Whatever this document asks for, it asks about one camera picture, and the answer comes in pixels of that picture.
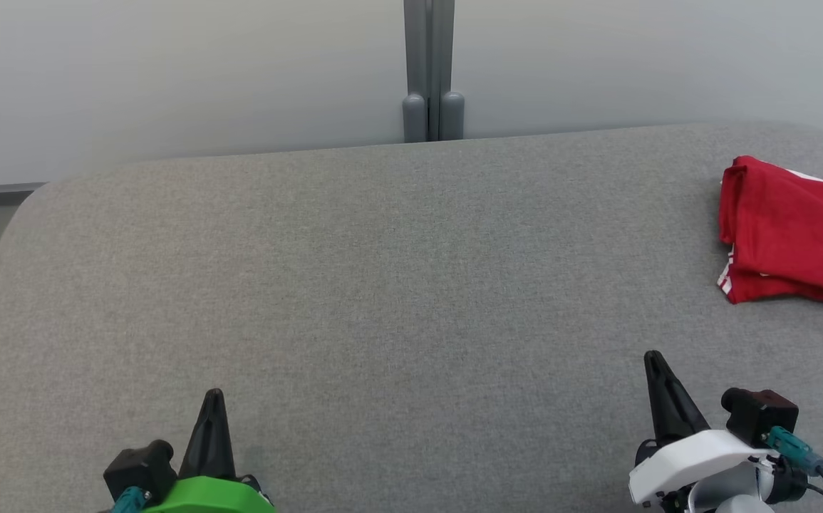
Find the gray fabric surface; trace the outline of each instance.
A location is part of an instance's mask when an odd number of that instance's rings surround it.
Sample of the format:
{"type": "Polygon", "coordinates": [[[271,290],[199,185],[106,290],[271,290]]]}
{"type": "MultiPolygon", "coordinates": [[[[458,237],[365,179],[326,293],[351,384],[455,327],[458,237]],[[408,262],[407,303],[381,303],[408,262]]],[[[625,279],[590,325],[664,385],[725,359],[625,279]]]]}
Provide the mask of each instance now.
{"type": "MultiPolygon", "coordinates": [[[[283,512],[631,511],[659,348],[823,454],[823,304],[731,306],[718,181],[823,178],[823,133],[685,125],[144,163],[47,185],[0,244],[0,512],[94,511],[222,387],[283,512]]],[[[780,511],[823,511],[821,497],[780,511]]]]}

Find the folded garment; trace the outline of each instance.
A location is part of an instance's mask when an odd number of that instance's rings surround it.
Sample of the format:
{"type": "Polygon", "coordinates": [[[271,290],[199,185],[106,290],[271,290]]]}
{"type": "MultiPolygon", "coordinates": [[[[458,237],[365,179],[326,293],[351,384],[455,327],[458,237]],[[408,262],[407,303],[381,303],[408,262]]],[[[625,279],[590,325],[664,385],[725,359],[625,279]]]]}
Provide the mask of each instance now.
{"type": "Polygon", "coordinates": [[[721,241],[734,244],[718,277],[728,300],[823,301],[823,180],[737,157],[721,182],[718,224],[721,241]]]}

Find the white partition panel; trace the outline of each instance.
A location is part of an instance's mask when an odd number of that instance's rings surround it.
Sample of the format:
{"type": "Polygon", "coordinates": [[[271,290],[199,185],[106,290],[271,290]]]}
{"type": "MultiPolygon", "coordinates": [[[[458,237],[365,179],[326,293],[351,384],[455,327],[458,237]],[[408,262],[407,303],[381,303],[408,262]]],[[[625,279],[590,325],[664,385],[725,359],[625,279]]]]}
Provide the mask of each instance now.
{"type": "Polygon", "coordinates": [[[774,119],[823,129],[823,1],[456,0],[465,137],[774,119]]]}
{"type": "Polygon", "coordinates": [[[0,185],[400,143],[402,3],[0,0],[0,185]]]}

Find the folded red cloth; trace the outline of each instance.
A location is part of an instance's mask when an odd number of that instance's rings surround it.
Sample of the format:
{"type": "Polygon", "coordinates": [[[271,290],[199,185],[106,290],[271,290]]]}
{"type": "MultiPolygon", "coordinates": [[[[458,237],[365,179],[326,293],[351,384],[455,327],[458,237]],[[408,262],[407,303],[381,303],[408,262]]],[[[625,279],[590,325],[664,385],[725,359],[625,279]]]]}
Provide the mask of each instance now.
{"type": "Polygon", "coordinates": [[[733,303],[782,294],[823,301],[823,180],[741,156],[725,170],[718,286],[733,303]]]}

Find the teal cable connector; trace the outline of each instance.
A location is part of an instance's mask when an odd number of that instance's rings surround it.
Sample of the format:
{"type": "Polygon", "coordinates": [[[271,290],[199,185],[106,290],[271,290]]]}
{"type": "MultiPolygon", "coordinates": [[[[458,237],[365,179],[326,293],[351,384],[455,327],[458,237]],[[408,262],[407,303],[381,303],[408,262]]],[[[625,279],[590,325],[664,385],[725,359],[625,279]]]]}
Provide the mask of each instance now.
{"type": "Polygon", "coordinates": [[[140,513],[145,503],[145,493],[142,488],[129,487],[123,490],[120,497],[117,497],[117,503],[114,504],[110,513],[140,513]]]}
{"type": "Polygon", "coordinates": [[[783,427],[774,426],[769,431],[766,445],[788,458],[788,461],[795,467],[802,468],[810,477],[817,477],[819,475],[817,468],[823,467],[823,457],[813,452],[811,446],[783,427]]]}

